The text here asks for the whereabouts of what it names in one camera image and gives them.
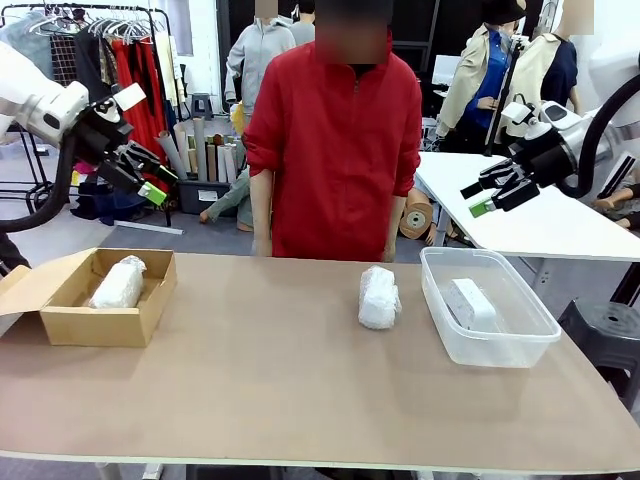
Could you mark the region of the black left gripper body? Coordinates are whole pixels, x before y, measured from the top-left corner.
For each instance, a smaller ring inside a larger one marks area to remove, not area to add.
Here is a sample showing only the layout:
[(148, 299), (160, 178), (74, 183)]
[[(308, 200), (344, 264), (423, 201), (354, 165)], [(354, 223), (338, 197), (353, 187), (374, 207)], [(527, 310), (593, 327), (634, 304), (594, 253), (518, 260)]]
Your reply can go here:
[(132, 132), (118, 105), (89, 105), (73, 128), (75, 156), (114, 187), (138, 193), (144, 184), (145, 149), (129, 139)]

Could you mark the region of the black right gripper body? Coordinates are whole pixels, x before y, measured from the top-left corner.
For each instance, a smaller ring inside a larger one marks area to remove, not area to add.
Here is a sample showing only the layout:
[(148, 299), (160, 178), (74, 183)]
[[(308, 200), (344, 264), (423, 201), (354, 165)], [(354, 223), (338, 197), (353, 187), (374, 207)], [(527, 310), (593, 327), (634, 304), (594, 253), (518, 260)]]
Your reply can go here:
[(540, 187), (558, 184), (575, 173), (574, 158), (555, 129), (532, 140), (521, 138), (509, 146), (509, 151), (512, 161)]

